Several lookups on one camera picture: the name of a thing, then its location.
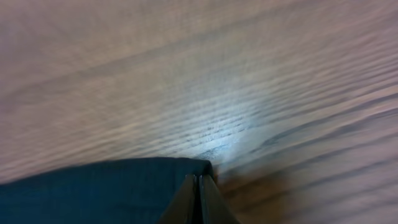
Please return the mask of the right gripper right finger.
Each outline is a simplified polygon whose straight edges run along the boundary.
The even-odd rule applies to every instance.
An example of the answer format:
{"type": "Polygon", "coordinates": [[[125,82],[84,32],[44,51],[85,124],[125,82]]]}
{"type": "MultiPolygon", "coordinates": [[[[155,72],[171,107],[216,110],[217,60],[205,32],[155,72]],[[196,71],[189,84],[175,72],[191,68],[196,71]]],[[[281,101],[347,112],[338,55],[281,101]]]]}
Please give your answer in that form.
{"type": "Polygon", "coordinates": [[[199,190],[204,224],[241,224],[229,209],[210,175],[200,176],[199,190]]]}

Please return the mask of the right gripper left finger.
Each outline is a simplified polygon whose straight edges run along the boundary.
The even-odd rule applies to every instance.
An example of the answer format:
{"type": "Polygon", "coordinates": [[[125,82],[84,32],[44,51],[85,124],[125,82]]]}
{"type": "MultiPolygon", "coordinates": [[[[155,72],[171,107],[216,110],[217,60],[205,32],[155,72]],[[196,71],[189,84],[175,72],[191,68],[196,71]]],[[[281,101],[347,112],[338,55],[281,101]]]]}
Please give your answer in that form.
{"type": "Polygon", "coordinates": [[[192,224],[196,192],[197,176],[189,174],[157,223],[192,224]]]}

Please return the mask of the black t-shirt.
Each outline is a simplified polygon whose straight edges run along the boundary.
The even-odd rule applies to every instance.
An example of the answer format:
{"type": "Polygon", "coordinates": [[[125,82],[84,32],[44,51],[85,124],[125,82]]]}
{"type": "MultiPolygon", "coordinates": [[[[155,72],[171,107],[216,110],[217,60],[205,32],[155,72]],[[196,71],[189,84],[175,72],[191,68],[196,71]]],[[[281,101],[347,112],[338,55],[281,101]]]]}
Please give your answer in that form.
{"type": "Polygon", "coordinates": [[[1,224],[157,223],[188,174],[210,161],[153,157],[53,170],[1,185],[1,224]]]}

